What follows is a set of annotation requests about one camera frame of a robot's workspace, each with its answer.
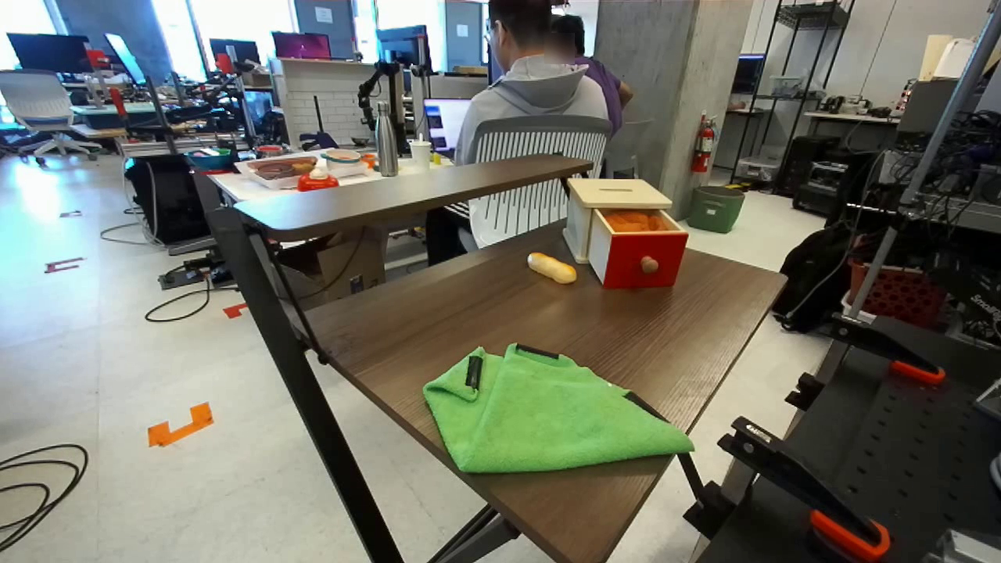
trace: purple shirt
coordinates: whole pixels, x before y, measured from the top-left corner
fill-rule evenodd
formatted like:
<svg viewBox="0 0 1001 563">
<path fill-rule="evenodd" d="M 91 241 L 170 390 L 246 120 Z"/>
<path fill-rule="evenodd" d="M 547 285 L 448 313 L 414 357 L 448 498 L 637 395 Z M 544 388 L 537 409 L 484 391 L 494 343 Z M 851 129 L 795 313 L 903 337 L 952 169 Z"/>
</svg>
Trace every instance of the purple shirt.
<svg viewBox="0 0 1001 563">
<path fill-rule="evenodd" d="M 609 121 L 612 121 L 612 134 L 616 134 L 616 131 L 623 126 L 623 104 L 619 99 L 619 86 L 622 85 L 622 80 L 609 72 L 609 69 L 605 68 L 604 64 L 595 59 L 577 57 L 574 60 L 574 64 L 588 65 L 588 72 L 585 76 L 598 82 L 598 85 L 602 87 L 602 92 L 605 93 L 605 104 L 609 106 Z"/>
</svg>

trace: person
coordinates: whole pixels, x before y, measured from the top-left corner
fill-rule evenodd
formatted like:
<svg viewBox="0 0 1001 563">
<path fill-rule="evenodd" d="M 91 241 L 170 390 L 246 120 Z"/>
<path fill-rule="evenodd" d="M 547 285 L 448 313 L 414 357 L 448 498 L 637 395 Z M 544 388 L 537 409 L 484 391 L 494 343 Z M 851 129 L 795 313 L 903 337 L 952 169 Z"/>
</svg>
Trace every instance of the person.
<svg viewBox="0 0 1001 563">
<path fill-rule="evenodd" d="M 633 99 L 633 89 L 594 58 L 584 56 L 584 20 L 580 16 L 555 16 L 549 52 L 558 60 L 587 65 L 587 76 L 602 87 L 612 122 L 612 134 L 623 126 L 623 108 Z"/>
<path fill-rule="evenodd" d="M 523 115 L 584 115 L 608 119 L 602 87 L 583 66 L 548 60 L 551 0 L 489 0 L 490 45 L 505 74 L 473 96 L 455 146 L 457 165 L 475 161 L 476 127 L 483 121 Z M 434 265 L 465 253 L 459 228 L 468 219 L 441 207 L 427 212 L 427 262 Z"/>
</svg>

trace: green bin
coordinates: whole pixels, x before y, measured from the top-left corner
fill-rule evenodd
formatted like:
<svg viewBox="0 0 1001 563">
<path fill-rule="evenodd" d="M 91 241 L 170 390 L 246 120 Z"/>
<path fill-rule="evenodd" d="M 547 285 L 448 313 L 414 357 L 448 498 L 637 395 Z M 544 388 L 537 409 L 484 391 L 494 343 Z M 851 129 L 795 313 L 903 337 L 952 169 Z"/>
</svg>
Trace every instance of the green bin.
<svg viewBox="0 0 1001 563">
<path fill-rule="evenodd" d="M 741 214 L 743 205 L 742 191 L 722 185 L 699 186 L 692 193 L 689 226 L 715 232 L 730 232 L 734 229 L 734 223 L 737 222 L 737 216 Z"/>
</svg>

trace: green microfiber towel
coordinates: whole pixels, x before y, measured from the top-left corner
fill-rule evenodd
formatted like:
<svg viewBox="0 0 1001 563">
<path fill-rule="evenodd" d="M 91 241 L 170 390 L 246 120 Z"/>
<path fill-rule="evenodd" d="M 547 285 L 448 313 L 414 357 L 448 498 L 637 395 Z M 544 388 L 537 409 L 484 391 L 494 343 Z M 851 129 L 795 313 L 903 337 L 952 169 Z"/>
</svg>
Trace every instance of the green microfiber towel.
<svg viewBox="0 0 1001 563">
<path fill-rule="evenodd" d="M 500 358 L 477 348 L 424 386 L 458 469 L 554 471 L 695 449 L 629 391 L 566 356 L 536 352 L 513 344 Z"/>
</svg>

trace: drawer knob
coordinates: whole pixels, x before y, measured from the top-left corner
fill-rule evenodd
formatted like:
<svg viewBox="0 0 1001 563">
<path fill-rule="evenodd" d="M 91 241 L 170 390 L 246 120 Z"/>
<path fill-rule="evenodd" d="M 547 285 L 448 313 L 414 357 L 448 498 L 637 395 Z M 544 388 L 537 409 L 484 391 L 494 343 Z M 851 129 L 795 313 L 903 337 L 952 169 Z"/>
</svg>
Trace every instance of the drawer knob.
<svg viewBox="0 0 1001 563">
<path fill-rule="evenodd" d="M 661 264 L 650 256 L 643 256 L 640 259 L 640 267 L 643 268 L 644 273 L 655 273 L 661 267 Z"/>
</svg>

